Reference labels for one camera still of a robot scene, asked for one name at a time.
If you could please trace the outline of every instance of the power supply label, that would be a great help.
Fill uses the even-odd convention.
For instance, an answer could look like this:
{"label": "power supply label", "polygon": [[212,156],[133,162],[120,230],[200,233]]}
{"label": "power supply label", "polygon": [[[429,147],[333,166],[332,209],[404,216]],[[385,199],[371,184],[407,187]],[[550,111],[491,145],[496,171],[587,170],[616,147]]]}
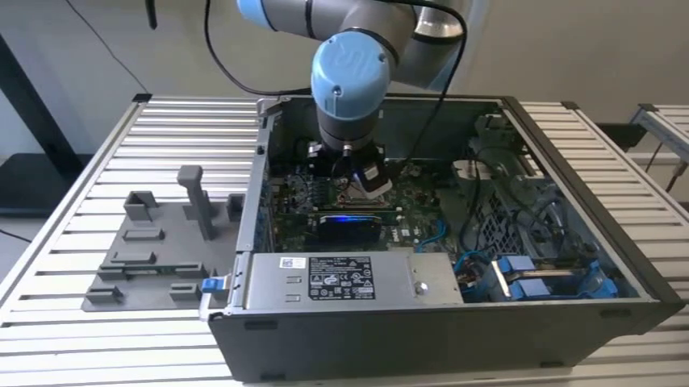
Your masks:
{"label": "power supply label", "polygon": [[308,296],[315,301],[375,300],[369,256],[309,257]]}

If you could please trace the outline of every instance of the motherboard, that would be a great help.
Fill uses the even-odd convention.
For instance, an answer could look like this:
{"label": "motherboard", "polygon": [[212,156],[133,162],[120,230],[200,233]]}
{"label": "motherboard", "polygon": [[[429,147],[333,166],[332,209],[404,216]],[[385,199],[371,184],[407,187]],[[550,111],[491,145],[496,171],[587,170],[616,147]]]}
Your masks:
{"label": "motherboard", "polygon": [[453,189],[447,163],[407,164],[392,189],[368,199],[347,177],[315,177],[296,167],[273,178],[273,235],[277,252],[452,250],[439,189]]}

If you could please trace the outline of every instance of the metal stand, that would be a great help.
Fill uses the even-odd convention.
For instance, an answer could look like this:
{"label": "metal stand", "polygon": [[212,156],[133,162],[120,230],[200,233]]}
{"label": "metal stand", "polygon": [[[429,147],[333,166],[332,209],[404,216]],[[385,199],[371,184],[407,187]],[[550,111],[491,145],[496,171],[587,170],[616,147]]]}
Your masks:
{"label": "metal stand", "polygon": [[46,217],[84,163],[63,138],[1,35],[0,63],[0,90],[45,152],[43,155],[15,154],[0,166],[0,216]]}

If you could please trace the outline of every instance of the metal rail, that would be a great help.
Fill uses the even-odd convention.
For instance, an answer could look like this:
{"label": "metal rail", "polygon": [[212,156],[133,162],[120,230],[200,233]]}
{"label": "metal rail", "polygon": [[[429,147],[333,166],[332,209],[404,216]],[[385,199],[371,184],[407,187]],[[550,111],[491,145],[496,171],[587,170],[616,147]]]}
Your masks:
{"label": "metal rail", "polygon": [[[525,103],[524,108],[658,271],[689,300],[686,212],[578,110],[566,110],[558,103]],[[210,198],[241,191],[256,132],[250,101],[154,98],[133,105],[98,151],[97,162],[86,168],[80,185],[21,257],[14,271],[18,280],[2,283],[9,293],[0,309],[0,387],[238,385],[194,310],[85,313],[80,304],[124,218],[126,193],[149,189],[160,201],[185,200],[174,183],[174,170],[182,164],[205,168],[202,188]],[[321,384],[636,387],[686,385],[687,380],[684,308],[646,335],[612,340],[572,369]]]}

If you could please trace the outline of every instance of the white label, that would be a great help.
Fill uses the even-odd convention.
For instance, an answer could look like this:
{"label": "white label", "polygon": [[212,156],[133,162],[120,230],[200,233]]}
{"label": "white label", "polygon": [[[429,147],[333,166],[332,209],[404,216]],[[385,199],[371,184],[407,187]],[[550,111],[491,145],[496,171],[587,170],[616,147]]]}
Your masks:
{"label": "white label", "polygon": [[305,268],[305,258],[301,256],[281,256],[280,268]]}

